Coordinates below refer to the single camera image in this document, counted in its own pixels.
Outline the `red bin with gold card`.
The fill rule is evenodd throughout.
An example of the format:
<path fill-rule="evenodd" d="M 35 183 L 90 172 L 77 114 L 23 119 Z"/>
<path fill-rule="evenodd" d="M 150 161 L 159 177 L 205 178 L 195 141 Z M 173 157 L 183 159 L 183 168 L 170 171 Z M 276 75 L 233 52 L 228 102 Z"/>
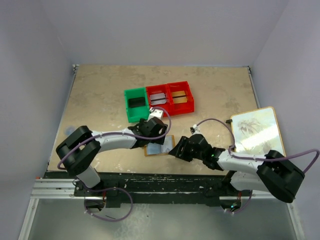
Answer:
<path fill-rule="evenodd" d="M 167 83 L 166 87 L 169 100 L 168 113 L 171 116 L 195 111 L 195 101 L 187 81 Z"/>

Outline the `green plastic bin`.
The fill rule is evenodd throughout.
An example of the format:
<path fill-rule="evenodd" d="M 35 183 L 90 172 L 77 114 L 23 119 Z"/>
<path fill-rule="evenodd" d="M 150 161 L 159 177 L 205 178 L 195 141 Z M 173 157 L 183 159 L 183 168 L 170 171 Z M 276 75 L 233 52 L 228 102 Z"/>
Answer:
<path fill-rule="evenodd" d="M 137 123 L 149 116 L 149 102 L 145 87 L 124 91 L 125 109 L 129 123 Z"/>

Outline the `gold card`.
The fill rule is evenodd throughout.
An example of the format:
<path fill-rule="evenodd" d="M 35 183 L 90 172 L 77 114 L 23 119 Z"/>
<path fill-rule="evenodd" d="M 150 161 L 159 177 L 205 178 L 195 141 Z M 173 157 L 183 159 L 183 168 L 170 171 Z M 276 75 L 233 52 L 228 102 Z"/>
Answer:
<path fill-rule="evenodd" d="M 175 91 L 171 93 L 174 104 L 184 104 L 188 102 L 185 91 Z"/>

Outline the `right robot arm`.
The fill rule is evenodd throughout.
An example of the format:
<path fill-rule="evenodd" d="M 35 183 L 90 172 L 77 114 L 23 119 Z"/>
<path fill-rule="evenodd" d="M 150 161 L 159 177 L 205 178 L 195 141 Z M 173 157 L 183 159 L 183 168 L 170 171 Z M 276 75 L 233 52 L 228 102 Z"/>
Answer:
<path fill-rule="evenodd" d="M 202 134 L 181 137 L 169 154 L 187 162 L 201 160 L 212 170 L 231 171 L 229 184 L 237 191 L 269 192 L 285 203 L 293 202 L 305 178 L 290 160 L 277 161 L 275 157 L 282 155 L 276 150 L 270 150 L 262 160 L 248 154 L 237 158 L 224 148 L 212 147 Z"/>

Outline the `white board with wooden frame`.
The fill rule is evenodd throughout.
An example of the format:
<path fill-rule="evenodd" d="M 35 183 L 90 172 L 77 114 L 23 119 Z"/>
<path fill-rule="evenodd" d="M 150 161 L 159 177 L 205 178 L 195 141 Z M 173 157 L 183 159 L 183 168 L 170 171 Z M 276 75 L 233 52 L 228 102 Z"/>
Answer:
<path fill-rule="evenodd" d="M 276 111 L 272 106 L 234 114 L 230 120 L 235 152 L 264 155 L 275 150 L 286 155 Z"/>

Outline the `black card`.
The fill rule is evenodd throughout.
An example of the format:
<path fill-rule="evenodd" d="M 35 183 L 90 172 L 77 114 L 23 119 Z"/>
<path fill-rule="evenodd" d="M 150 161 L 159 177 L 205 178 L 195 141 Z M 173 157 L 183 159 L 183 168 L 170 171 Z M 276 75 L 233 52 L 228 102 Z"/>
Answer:
<path fill-rule="evenodd" d="M 143 107 L 145 105 L 146 105 L 146 100 L 143 96 L 128 99 L 129 108 L 138 108 L 138 107 Z"/>

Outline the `aluminium frame rail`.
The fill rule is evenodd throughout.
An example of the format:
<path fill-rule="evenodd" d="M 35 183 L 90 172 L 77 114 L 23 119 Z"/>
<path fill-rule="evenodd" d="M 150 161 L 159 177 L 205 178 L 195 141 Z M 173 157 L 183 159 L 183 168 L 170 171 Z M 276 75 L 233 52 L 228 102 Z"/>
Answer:
<path fill-rule="evenodd" d="M 32 199 L 71 199 L 75 186 L 72 179 L 38 178 L 31 191 Z"/>

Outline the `silver card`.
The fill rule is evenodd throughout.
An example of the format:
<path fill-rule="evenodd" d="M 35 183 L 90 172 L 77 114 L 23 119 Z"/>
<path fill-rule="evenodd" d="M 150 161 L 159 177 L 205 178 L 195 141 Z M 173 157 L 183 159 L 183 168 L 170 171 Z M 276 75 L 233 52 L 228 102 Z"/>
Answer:
<path fill-rule="evenodd" d="M 149 96 L 150 100 L 150 105 L 155 106 L 155 105 L 164 105 L 167 103 L 167 95 L 163 92 L 161 93 L 156 93 L 156 94 L 151 94 Z"/>

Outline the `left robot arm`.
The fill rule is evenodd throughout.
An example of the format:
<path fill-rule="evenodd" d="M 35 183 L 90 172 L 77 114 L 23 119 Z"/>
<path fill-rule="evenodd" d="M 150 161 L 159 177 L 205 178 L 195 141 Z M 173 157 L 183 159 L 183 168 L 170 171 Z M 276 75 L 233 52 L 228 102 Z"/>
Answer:
<path fill-rule="evenodd" d="M 102 184 L 98 172 L 91 166 L 97 154 L 142 148 L 149 143 L 163 144 L 170 127 L 157 117 L 142 118 L 138 124 L 119 131 L 91 131 L 86 125 L 80 126 L 56 148 L 60 159 L 57 168 L 94 189 Z"/>

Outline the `red bin with silver card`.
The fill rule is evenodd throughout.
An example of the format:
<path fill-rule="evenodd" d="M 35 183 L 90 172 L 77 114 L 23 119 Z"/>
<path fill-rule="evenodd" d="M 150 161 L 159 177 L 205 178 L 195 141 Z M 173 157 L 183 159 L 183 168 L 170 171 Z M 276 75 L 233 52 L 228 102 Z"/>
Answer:
<path fill-rule="evenodd" d="M 168 84 L 147 86 L 146 93 L 150 107 L 161 107 L 170 116 L 175 115 L 173 96 Z"/>

